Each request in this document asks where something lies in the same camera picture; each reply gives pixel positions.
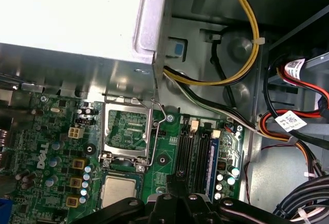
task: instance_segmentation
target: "white plastic clip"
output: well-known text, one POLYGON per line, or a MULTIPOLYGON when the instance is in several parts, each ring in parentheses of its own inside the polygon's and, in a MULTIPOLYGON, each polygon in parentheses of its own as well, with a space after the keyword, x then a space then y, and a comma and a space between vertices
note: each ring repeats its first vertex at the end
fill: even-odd
POLYGON ((306 177, 306 178, 308 178, 308 177, 315 178, 315 174, 310 174, 309 172, 304 172, 304 177, 306 177))
POLYGON ((252 40, 252 43, 255 43, 258 45, 263 45, 263 44, 265 44, 265 38, 257 38, 255 40, 252 40))
POLYGON ((298 214, 300 217, 303 218, 303 220, 305 221, 306 224, 310 224, 308 218, 307 218, 307 213, 305 212, 305 210, 303 210, 302 208, 298 209, 298 214))

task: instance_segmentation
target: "blue connector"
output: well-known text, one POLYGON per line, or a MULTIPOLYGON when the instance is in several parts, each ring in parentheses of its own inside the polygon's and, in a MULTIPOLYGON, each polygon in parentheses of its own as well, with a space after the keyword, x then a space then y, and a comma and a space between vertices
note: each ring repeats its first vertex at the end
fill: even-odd
POLYGON ((0 224, 8 224, 10 220, 13 201, 0 198, 0 224))

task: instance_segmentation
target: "chip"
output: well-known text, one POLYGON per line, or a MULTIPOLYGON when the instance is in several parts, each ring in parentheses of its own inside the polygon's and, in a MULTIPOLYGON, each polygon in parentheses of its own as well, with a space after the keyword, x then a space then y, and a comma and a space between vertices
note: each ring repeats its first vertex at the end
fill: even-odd
POLYGON ((48 119, 48 123, 51 123, 51 124, 54 124, 55 121, 56 121, 56 118, 54 118, 54 117, 50 117, 50 118, 48 119))
POLYGON ((20 210, 19 210, 19 212, 22 213, 22 214, 25 214, 26 211, 27 211, 27 205, 22 204, 22 205, 20 206, 20 210))
POLYGON ((76 208, 79 205, 79 198, 75 196, 70 196, 66 198, 66 206, 69 208, 76 208))
POLYGON ((226 170, 226 162, 219 161, 217 164, 217 170, 225 171, 226 170))
POLYGON ((60 100, 58 106, 59 107, 65 107, 66 106, 66 101, 65 100, 60 100))

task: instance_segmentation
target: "electrolytic capacitor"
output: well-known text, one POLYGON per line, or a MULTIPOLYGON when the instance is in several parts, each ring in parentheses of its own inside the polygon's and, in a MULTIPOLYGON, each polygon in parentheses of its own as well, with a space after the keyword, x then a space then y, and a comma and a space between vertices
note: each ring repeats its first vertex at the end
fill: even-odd
POLYGON ((31 110, 31 114, 32 115, 36 115, 36 116, 42 116, 44 115, 45 112, 43 112, 43 110, 41 109, 32 109, 31 110))
POLYGON ((49 166, 55 167, 62 162, 62 159, 58 156, 49 159, 49 166))
POLYGON ((37 125, 37 126, 35 127, 35 130, 36 130, 37 132, 41 132, 42 130, 48 130, 48 126, 46 126, 46 125, 37 125))
POLYGON ((46 184, 46 186, 51 187, 51 186, 53 186, 54 184, 56 184, 57 181, 58 181, 58 177, 55 176, 55 175, 53 175, 53 176, 51 176, 50 178, 46 179, 45 184, 46 184))
POLYGON ((28 183, 28 182, 34 180, 35 178, 36 178, 36 173, 30 173, 29 175, 24 176, 24 178, 22 179, 22 181, 24 183, 28 183))
POLYGON ((226 181, 229 185, 234 185, 234 183, 235 183, 235 178, 232 177, 231 175, 226 175, 226 176, 225 176, 225 181, 226 181))
POLYGON ((81 196, 81 197, 79 198, 79 203, 81 203, 81 204, 84 204, 84 203, 86 203, 86 202, 87 202, 87 200, 88 200, 88 198, 89 198, 89 196, 88 196, 88 195, 85 195, 85 196, 81 196))
POLYGON ((217 175, 217 180, 222 181, 224 179, 224 176, 222 174, 217 175))
POLYGON ((86 196, 88 194, 88 191, 90 191, 90 188, 83 188, 80 191, 81 196, 86 196))
POLYGON ((92 165, 92 164, 89 164, 88 166, 86 166, 85 168, 84 168, 84 171, 86 172, 86 173, 91 173, 93 170, 94 170, 94 165, 92 165))
POLYGON ((219 192, 216 192, 215 195, 214 195, 214 198, 216 200, 220 200, 222 198, 222 195, 219 192))
POLYGON ((227 171, 229 171, 230 174, 232 174, 235 177, 240 174, 240 170, 237 169, 235 166, 232 166, 232 165, 228 166, 227 171))
POLYGON ((88 188, 90 186, 91 182, 92 182, 91 180, 86 180, 86 181, 82 182, 82 184, 81 184, 82 188, 88 188))
POLYGON ((90 180, 90 175, 89 174, 84 174, 83 179, 84 180, 90 180))
POLYGON ((23 190, 27 190, 27 189, 30 189, 31 187, 33 187, 35 185, 35 181, 32 180, 31 182, 29 183, 24 183, 22 184, 22 189, 23 190))
POLYGON ((64 147, 64 142, 62 142, 62 141, 56 141, 56 142, 52 143, 52 145, 51 145, 51 148, 54 151, 61 150, 63 147, 64 147))
POLYGON ((221 191, 223 189, 223 185, 221 183, 218 183, 216 185, 216 190, 221 191))
POLYGON ((22 171, 22 172, 16 174, 15 179, 16 179, 16 180, 21 180, 23 177, 29 175, 29 173, 30 173, 30 171, 28 171, 28 170, 26 169, 26 170, 24 170, 24 171, 22 171))

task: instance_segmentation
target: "ram slot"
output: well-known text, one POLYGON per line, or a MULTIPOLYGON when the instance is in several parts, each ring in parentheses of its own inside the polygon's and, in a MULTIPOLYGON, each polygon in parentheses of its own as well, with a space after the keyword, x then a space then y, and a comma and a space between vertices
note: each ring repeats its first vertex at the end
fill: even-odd
POLYGON ((175 171, 186 178, 189 177, 193 144, 194 138, 190 138, 186 132, 179 136, 175 171))
POLYGON ((195 193, 205 193, 204 189, 204 178, 206 174, 207 167, 207 155, 209 151, 210 140, 207 134, 202 135, 202 138, 199 140, 199 148, 197 152, 197 163, 195 170, 195 181, 193 192, 195 193))

